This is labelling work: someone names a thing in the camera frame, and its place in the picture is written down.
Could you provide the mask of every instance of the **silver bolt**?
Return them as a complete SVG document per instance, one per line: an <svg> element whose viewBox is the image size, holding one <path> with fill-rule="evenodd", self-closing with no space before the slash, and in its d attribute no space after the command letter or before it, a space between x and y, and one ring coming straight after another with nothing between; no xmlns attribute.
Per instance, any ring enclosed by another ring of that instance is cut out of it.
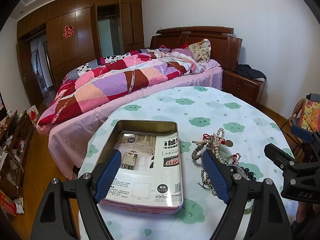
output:
<svg viewBox="0 0 320 240"><path fill-rule="evenodd" d="M90 179L91 178L91 173L85 173L85 174L83 174L82 175L82 178L84 178L84 179Z"/></svg>
<svg viewBox="0 0 320 240"><path fill-rule="evenodd" d="M233 174L233 178L236 180L240 180L242 178L242 176L239 173L235 173L235 174Z"/></svg>
<svg viewBox="0 0 320 240"><path fill-rule="evenodd" d="M273 183L272 179L266 179L265 181L266 181L266 183L267 183L268 185L272 185L272 183Z"/></svg>
<svg viewBox="0 0 320 240"><path fill-rule="evenodd" d="M59 178L53 178L52 180L51 180L51 183L52 184L57 184L59 182Z"/></svg>

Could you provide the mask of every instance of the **nightstand drawer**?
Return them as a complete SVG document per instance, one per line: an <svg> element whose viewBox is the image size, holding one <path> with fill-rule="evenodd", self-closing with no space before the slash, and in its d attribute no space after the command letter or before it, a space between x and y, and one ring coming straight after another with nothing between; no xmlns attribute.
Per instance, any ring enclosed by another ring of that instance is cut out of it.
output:
<svg viewBox="0 0 320 240"><path fill-rule="evenodd" d="M255 106L263 92L265 82L252 80L233 71L224 71L222 90Z"/></svg>

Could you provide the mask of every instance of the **open box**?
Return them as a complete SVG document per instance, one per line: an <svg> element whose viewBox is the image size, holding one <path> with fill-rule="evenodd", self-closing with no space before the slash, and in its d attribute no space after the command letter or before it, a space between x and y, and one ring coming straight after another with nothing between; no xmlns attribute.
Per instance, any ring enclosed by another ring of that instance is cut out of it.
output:
<svg viewBox="0 0 320 240"><path fill-rule="evenodd" d="M153 153L140 155L137 148L147 137L149 144L156 137ZM119 120L96 163L104 162L115 146L122 154L121 167L100 203L140 213L175 214L183 203L178 138L175 122ZM135 143L137 151L124 150L124 145Z"/></svg>

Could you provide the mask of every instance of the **round table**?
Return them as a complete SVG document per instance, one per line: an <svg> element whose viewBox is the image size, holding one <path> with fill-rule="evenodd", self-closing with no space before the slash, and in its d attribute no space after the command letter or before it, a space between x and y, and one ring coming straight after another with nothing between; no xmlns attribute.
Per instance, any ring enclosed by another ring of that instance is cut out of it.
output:
<svg viewBox="0 0 320 240"><path fill-rule="evenodd" d="M191 153L195 148L192 141L201 140L204 133L212 134L224 128L225 139L233 142L228 149L232 154L241 154L239 165L253 171L257 181L271 178L279 192L283 185L282 171L265 157L264 147L273 143L293 157L279 127L258 109L215 88L178 87L138 99L114 111L89 141L79 176L93 170L106 138L120 119L178 124L184 204L175 215L140 214L98 204L115 240L210 239L226 205L198 184L202 166L200 161L192 162ZM282 200L292 223L298 203ZM244 214L236 239L243 239L249 218L250 214ZM81 239L88 239L80 215L79 227Z"/></svg>

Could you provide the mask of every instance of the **bed frame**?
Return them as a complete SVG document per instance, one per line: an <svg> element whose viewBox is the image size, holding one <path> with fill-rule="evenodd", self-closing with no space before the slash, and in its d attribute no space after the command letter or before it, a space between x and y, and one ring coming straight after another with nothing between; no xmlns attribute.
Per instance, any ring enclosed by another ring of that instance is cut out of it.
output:
<svg viewBox="0 0 320 240"><path fill-rule="evenodd" d="M203 39L210 40L210 58L219 62L224 70L235 71L238 66L242 39L233 36L233 28L219 26L190 26L161 29L150 43L151 49L164 45L175 49L184 43L193 44Z"/></svg>

